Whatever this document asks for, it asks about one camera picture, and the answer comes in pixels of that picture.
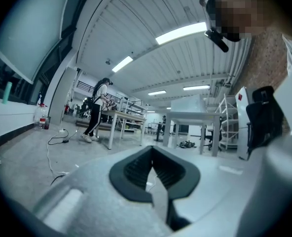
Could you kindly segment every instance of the black pants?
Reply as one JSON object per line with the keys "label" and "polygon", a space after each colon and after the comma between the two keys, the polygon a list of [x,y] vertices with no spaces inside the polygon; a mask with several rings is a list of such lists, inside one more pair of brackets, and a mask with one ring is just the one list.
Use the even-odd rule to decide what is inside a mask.
{"label": "black pants", "polygon": [[101,122],[101,105],[93,104],[89,127],[87,128],[84,134],[89,134],[90,136],[93,136],[93,130],[100,124],[100,122]]}

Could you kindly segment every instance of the black office chair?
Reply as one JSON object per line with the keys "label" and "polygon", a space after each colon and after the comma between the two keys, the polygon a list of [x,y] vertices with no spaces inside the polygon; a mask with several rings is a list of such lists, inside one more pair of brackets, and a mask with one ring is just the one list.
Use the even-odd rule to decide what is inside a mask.
{"label": "black office chair", "polygon": [[[221,141],[222,139],[222,135],[221,135],[221,122],[223,121],[222,117],[219,118],[219,141]],[[205,129],[205,134],[204,134],[204,140],[208,139],[209,143],[207,145],[204,145],[204,147],[208,147],[209,151],[211,150],[212,146],[213,146],[213,135],[214,135],[214,131],[211,131],[211,135],[206,135],[206,129]]]}
{"label": "black office chair", "polygon": [[282,135],[283,112],[276,102],[274,89],[262,87],[253,92],[254,103],[246,107],[248,126],[248,158],[252,150],[268,145]]}

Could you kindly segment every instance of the ceiling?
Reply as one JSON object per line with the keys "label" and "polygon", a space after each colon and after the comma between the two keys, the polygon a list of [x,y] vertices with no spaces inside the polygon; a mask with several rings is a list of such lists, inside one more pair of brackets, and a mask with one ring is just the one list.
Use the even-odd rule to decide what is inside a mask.
{"label": "ceiling", "polygon": [[[204,33],[158,45],[156,37],[197,22],[207,22],[199,0],[110,0],[94,15],[83,35],[77,66],[97,78],[109,77],[119,89],[155,107],[168,107],[176,98],[202,94],[217,104],[239,76],[251,39],[225,41],[223,53]],[[113,73],[125,57],[133,62]],[[210,90],[183,91],[209,84]],[[166,90],[166,94],[148,93]]]}

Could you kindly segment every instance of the white table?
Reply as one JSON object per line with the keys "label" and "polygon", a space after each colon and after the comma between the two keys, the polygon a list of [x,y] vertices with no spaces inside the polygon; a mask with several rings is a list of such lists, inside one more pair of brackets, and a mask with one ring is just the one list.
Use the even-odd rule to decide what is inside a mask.
{"label": "white table", "polygon": [[203,154],[205,125],[212,123],[214,125],[212,156],[216,157],[219,150],[219,127],[220,127],[220,113],[187,113],[187,112],[170,112],[166,115],[166,127],[163,146],[168,146],[170,124],[173,121],[176,124],[176,139],[174,148],[177,147],[179,125],[200,125],[202,126],[200,154]]}
{"label": "white table", "polygon": [[113,142],[114,130],[115,130],[115,124],[116,124],[117,118],[124,119],[123,125],[122,125],[122,129],[121,129],[121,138],[123,138],[123,136],[124,136],[125,125],[126,125],[126,120],[127,119],[133,120],[133,121],[142,121],[143,122],[143,124],[140,124],[140,126],[142,127],[141,128],[142,132],[141,132],[140,146],[142,146],[145,126],[146,126],[146,119],[143,116],[139,117],[139,116],[135,116],[135,115],[127,114],[127,113],[122,113],[122,112],[119,112],[119,111],[102,111],[102,114],[105,114],[107,116],[112,116],[113,117],[108,149],[112,149],[112,142]]}

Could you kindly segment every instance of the ceiling light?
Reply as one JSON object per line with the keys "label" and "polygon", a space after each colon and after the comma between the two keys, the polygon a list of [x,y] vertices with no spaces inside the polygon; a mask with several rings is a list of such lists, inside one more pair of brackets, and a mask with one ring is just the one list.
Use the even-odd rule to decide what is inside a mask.
{"label": "ceiling light", "polygon": [[121,61],[119,64],[117,64],[112,71],[115,73],[119,71],[121,68],[129,64],[133,59],[130,56],[127,56],[123,61]]}
{"label": "ceiling light", "polygon": [[179,29],[168,32],[162,36],[159,36],[156,38],[156,41],[158,42],[159,45],[161,45],[161,44],[166,43],[168,41],[171,41],[171,40],[174,40],[174,39],[186,36],[186,35],[204,32],[206,30],[207,30],[207,28],[206,28],[205,22],[196,23],[193,25],[181,27]]}
{"label": "ceiling light", "polygon": [[148,93],[148,95],[149,95],[149,96],[153,96],[153,95],[165,94],[165,93],[166,93],[165,90],[161,90],[161,91],[156,91],[156,92]]}
{"label": "ceiling light", "polygon": [[193,89],[210,89],[209,85],[200,85],[200,86],[193,86],[193,87],[184,87],[183,90],[193,90]]}

